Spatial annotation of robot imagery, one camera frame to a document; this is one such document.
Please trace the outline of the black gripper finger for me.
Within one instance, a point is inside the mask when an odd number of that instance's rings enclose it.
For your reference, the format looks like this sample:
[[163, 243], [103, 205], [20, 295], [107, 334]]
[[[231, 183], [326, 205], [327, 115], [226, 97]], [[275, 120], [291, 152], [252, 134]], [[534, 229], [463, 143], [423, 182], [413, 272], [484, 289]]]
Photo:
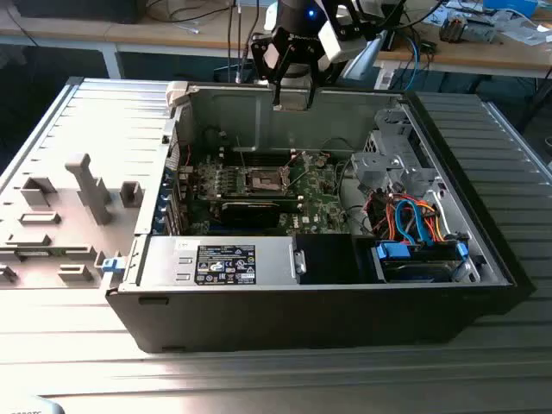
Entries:
[[310, 64], [311, 82], [307, 101], [308, 108], [310, 108], [313, 104], [317, 88], [333, 85], [341, 75], [344, 68], [345, 62], [330, 63], [324, 71], [320, 71], [317, 62]]
[[[273, 106], [280, 105], [281, 81], [288, 69], [288, 33], [276, 26], [271, 34], [254, 34], [252, 38], [252, 55], [257, 74], [274, 86]], [[269, 66], [265, 54], [273, 52], [275, 61]]]

